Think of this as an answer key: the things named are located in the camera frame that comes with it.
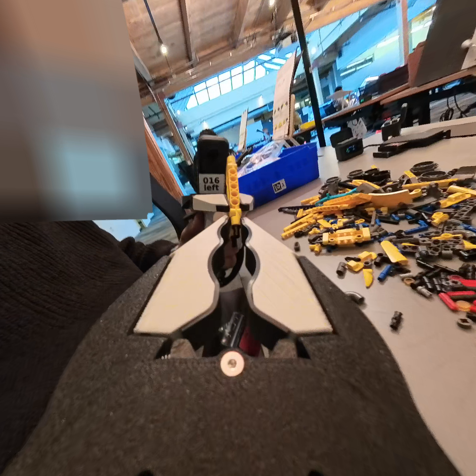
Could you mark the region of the person's left hand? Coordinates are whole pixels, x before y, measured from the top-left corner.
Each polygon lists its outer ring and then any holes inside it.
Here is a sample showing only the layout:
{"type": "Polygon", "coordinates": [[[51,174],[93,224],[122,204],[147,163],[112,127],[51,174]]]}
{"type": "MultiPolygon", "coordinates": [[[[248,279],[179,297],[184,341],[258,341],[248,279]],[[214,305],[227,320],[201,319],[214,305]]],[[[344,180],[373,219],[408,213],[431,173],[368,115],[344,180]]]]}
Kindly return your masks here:
{"type": "Polygon", "coordinates": [[[205,229],[206,220],[205,214],[202,211],[191,212],[185,216],[184,220],[186,226],[180,235],[180,246],[183,246],[185,243],[192,240],[205,229]]]}

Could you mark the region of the pile of black red pins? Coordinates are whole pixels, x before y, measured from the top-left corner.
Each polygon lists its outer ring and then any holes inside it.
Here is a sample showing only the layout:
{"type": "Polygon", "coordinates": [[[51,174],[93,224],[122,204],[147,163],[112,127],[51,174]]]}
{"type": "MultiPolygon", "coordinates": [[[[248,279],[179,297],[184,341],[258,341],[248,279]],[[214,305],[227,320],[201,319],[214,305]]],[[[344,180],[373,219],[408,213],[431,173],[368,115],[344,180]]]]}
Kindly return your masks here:
{"type": "Polygon", "coordinates": [[[419,270],[403,272],[401,281],[426,299],[436,297],[455,315],[456,325],[465,331],[476,326],[476,269],[464,263],[458,269],[417,260],[419,270]]]}

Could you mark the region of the dark grey desk divider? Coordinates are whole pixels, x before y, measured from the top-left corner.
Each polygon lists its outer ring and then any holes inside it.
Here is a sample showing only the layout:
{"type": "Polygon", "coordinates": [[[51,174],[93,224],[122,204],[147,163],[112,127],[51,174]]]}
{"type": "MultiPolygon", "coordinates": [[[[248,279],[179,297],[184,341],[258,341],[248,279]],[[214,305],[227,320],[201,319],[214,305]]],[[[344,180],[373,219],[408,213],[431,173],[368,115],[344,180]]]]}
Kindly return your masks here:
{"type": "Polygon", "coordinates": [[[420,87],[461,70],[466,52],[462,43],[476,26],[474,0],[438,0],[420,57],[414,86],[420,87]]]}

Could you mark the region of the yellow panel brick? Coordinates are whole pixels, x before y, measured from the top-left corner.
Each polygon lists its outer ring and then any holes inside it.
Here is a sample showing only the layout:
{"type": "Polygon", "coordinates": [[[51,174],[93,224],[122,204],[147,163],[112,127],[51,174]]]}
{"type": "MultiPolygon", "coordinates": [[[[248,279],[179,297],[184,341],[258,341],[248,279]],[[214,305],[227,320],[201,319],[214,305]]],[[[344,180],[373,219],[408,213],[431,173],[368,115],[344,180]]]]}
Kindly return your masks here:
{"type": "Polygon", "coordinates": [[[227,157],[225,179],[227,200],[229,203],[229,219],[231,225],[237,228],[241,225],[242,211],[238,184],[238,170],[236,159],[233,155],[227,157]]]}

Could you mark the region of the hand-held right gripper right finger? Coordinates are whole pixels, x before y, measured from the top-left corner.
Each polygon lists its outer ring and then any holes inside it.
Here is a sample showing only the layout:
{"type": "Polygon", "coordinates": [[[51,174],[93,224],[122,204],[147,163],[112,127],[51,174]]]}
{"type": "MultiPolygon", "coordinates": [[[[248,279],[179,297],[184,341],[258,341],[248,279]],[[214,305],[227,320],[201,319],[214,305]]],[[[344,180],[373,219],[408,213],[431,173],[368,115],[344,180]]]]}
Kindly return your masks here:
{"type": "Polygon", "coordinates": [[[249,218],[240,278],[251,310],[277,328],[294,335],[332,333],[327,318],[298,256],[249,218]]]}

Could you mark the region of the pile of mixed toy bricks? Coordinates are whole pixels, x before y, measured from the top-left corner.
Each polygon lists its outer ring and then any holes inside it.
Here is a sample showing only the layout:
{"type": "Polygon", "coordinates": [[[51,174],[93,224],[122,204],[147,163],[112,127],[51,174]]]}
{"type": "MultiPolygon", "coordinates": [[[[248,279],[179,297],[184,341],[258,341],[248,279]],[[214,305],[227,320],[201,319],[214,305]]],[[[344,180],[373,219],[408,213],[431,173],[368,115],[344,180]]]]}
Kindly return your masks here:
{"type": "Polygon", "coordinates": [[[396,180],[376,166],[352,170],[346,179],[327,179],[317,195],[300,205],[279,208],[294,217],[281,238],[306,237],[317,256],[347,248],[355,252],[348,257],[375,252],[372,270],[378,283],[418,271],[418,259],[453,269],[475,265],[475,184],[475,166],[443,171],[432,161],[415,164],[396,180]],[[350,228],[368,228],[372,240],[348,247],[322,245],[323,233],[350,228]]]}

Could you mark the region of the white sign board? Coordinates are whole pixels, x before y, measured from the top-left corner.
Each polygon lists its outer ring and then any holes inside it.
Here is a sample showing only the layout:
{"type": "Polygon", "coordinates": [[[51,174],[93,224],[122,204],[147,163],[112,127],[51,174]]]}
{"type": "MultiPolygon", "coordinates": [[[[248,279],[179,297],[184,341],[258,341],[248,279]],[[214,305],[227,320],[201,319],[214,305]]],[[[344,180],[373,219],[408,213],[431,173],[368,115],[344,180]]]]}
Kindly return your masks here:
{"type": "Polygon", "coordinates": [[[298,143],[293,138],[295,100],[292,99],[291,89],[298,61],[296,51],[293,51],[277,72],[272,114],[273,141],[284,140],[293,146],[297,146],[298,143]]]}

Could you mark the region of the blue storage bin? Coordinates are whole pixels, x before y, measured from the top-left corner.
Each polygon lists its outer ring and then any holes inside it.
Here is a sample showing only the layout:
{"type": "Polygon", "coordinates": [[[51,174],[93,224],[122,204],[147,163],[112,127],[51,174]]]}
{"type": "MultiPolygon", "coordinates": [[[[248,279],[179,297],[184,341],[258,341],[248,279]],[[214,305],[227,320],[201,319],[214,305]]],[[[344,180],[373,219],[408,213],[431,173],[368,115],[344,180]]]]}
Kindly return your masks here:
{"type": "Polygon", "coordinates": [[[238,179],[239,191],[265,205],[319,178],[318,143],[283,150],[279,158],[238,179]]]}

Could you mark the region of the background wooden desk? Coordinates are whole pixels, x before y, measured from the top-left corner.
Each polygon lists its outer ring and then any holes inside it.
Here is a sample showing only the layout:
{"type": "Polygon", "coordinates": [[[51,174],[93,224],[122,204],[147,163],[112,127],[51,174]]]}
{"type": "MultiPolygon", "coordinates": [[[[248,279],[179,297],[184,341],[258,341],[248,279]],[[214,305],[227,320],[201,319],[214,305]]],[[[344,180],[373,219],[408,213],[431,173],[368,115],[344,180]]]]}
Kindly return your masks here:
{"type": "Polygon", "coordinates": [[[412,97],[419,93],[428,92],[432,89],[444,86],[456,80],[467,79],[470,76],[475,76],[475,74],[476,74],[476,67],[473,66],[473,67],[458,71],[456,73],[452,73],[450,75],[444,76],[440,79],[433,80],[422,86],[408,87],[407,84],[404,84],[388,92],[385,92],[384,94],[381,94],[371,100],[357,104],[352,107],[345,108],[339,112],[326,116],[322,118],[322,124],[327,124],[332,121],[337,121],[340,118],[346,118],[354,113],[359,112],[360,110],[371,107],[375,104],[378,104],[381,106],[385,104],[390,104],[392,102],[395,102],[403,98],[412,97]]]}

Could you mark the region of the yellow wing piece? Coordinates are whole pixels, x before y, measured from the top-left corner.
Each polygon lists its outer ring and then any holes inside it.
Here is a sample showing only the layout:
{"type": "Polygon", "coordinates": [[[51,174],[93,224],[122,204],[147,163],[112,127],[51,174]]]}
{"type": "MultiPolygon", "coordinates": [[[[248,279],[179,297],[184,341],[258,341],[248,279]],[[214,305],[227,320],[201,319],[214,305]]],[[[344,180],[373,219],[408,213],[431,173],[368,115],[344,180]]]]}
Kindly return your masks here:
{"type": "Polygon", "coordinates": [[[354,257],[345,257],[346,266],[353,272],[360,272],[363,269],[372,268],[378,254],[371,251],[363,251],[354,257]]]}

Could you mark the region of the black pole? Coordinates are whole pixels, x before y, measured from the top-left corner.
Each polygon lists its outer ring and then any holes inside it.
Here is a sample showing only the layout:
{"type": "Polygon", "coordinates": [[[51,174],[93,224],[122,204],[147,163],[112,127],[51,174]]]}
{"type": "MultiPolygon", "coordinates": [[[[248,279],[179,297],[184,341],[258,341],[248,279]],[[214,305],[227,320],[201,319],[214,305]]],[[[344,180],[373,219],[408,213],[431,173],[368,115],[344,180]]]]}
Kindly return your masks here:
{"type": "Polygon", "coordinates": [[[315,130],[317,133],[318,144],[321,148],[324,148],[326,146],[324,128],[323,128],[322,118],[321,118],[320,110],[319,110],[317,89],[316,89],[316,84],[313,77],[313,69],[310,62],[308,46],[306,41],[306,33],[304,30],[304,25],[302,21],[299,1],[291,0],[290,3],[291,3],[291,9],[293,12],[294,23],[296,26],[297,37],[298,37],[298,41],[299,41],[299,45],[301,49],[301,57],[303,61],[307,88],[308,88],[311,106],[312,106],[313,115],[314,115],[315,130]]]}

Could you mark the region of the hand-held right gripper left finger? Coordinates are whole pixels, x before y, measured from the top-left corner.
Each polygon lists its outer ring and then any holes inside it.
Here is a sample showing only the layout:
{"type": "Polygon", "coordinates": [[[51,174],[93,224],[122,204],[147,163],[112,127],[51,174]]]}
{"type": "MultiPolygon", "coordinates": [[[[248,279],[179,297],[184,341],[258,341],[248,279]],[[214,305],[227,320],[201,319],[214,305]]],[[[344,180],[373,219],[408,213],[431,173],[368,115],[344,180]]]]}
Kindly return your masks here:
{"type": "Polygon", "coordinates": [[[176,250],[134,327],[135,334],[172,335],[209,315],[218,304],[212,256],[224,243],[223,216],[176,250]]]}

